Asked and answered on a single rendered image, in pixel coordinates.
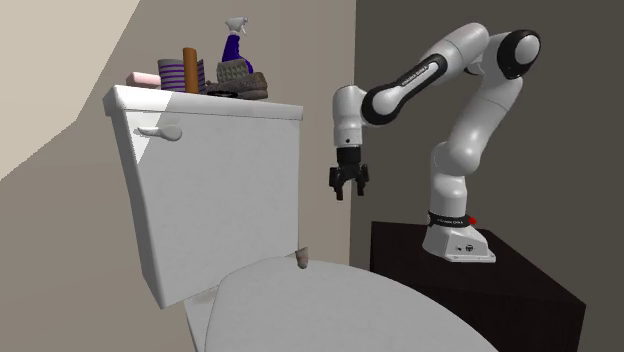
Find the grey textured sponge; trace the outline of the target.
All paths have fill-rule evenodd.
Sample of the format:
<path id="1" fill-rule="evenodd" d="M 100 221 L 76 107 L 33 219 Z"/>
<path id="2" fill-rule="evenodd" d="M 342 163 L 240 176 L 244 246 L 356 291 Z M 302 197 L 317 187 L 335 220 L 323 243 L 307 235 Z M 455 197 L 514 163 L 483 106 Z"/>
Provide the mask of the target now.
<path id="1" fill-rule="evenodd" d="M 229 60 L 217 64 L 216 78 L 219 83 L 246 79 L 249 75 L 249 67 L 244 59 Z"/>

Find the dark robot stand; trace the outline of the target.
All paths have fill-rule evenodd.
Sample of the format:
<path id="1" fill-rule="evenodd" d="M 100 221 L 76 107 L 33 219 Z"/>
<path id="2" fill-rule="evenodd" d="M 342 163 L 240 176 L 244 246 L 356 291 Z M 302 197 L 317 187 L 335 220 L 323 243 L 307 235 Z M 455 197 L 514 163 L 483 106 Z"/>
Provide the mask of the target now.
<path id="1" fill-rule="evenodd" d="M 445 306 L 499 352 L 579 352 L 586 304 L 485 230 L 494 263 L 451 263 L 422 248 L 424 225 L 373 222 L 370 270 Z"/>

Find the brown slipper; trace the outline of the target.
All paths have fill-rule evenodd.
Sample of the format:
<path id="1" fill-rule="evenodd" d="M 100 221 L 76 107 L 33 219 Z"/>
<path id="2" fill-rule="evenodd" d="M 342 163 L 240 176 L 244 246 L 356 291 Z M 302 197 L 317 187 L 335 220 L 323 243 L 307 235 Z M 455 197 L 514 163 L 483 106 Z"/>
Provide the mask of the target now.
<path id="1" fill-rule="evenodd" d="M 206 83 L 206 94 L 243 100 L 268 98 L 268 84 L 263 73 L 255 72 L 224 83 Z"/>

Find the purple spray bottle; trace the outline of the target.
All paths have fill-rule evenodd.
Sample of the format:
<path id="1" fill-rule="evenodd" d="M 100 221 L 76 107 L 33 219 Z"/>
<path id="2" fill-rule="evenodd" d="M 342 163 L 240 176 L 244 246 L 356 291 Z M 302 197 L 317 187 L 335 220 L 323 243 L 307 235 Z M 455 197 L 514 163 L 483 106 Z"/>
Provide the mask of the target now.
<path id="1" fill-rule="evenodd" d="M 250 74 L 254 72 L 252 64 L 240 55 L 240 34 L 246 35 L 245 25 L 249 22 L 247 17 L 233 17 L 225 21 L 228 27 L 228 36 L 222 54 L 222 62 L 242 59 Z"/>

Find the brown cylinder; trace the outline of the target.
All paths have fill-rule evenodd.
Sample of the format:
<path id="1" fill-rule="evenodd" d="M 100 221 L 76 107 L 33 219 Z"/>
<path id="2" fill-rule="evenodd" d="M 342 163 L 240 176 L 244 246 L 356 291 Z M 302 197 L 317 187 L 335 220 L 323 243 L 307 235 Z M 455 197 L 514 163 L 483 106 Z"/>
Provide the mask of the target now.
<path id="1" fill-rule="evenodd" d="M 185 92 L 198 94 L 199 80 L 197 67 L 197 51 L 191 47 L 183 49 Z"/>

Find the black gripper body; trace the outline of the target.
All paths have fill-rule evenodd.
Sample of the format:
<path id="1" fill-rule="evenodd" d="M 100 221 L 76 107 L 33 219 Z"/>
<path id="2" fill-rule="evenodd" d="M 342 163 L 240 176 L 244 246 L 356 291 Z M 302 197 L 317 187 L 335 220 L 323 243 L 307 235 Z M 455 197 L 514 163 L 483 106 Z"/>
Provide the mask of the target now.
<path id="1" fill-rule="evenodd" d="M 361 148 L 341 147 L 336 150 L 338 175 L 343 180 L 361 179 L 364 176 L 361 164 Z"/>

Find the white toilet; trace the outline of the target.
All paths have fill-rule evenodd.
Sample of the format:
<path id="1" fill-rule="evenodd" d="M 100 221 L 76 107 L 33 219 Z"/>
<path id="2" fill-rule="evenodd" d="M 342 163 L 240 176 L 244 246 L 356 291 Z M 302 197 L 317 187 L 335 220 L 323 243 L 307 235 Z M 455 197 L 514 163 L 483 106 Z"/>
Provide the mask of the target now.
<path id="1" fill-rule="evenodd" d="M 124 85 L 103 105 L 143 277 L 196 352 L 497 352 L 401 283 L 297 266 L 301 107 Z"/>

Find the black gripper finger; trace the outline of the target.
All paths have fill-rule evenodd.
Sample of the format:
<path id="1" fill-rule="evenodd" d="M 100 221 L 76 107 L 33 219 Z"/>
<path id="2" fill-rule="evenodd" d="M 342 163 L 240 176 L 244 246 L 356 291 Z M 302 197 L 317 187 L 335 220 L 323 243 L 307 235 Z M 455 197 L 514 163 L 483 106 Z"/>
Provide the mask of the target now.
<path id="1" fill-rule="evenodd" d="M 329 169 L 328 185 L 334 190 L 336 199 L 342 201 L 344 199 L 343 186 L 345 179 L 339 166 Z"/>
<path id="2" fill-rule="evenodd" d="M 358 169 L 355 175 L 355 182 L 356 182 L 357 195 L 363 196 L 365 187 L 367 183 L 369 182 L 369 171 L 368 171 L 367 164 L 362 164 L 358 166 Z"/>

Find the grey purple striped cup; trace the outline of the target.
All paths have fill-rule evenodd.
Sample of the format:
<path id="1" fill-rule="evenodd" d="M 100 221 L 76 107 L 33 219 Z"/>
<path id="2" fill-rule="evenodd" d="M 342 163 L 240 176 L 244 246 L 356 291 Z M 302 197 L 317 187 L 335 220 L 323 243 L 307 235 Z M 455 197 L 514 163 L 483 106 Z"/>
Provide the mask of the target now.
<path id="1" fill-rule="evenodd" d="M 176 92 L 185 92 L 184 62 L 181 59 L 159 59 L 157 61 L 161 80 L 161 89 Z M 206 93 L 206 80 L 203 61 L 197 62 L 198 90 L 200 94 Z"/>

